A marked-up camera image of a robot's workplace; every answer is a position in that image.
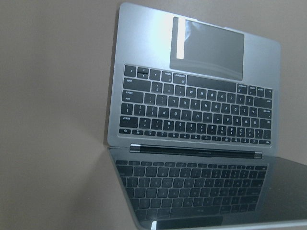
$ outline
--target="open laptop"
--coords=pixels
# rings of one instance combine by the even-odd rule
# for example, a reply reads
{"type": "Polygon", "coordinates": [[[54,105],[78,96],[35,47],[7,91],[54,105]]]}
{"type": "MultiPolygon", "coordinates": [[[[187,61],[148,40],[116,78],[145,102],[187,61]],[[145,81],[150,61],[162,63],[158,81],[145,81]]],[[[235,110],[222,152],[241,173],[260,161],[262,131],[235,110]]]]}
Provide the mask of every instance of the open laptop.
{"type": "Polygon", "coordinates": [[[123,3],[108,143],[138,228],[252,223],[277,152],[276,41],[123,3]]]}

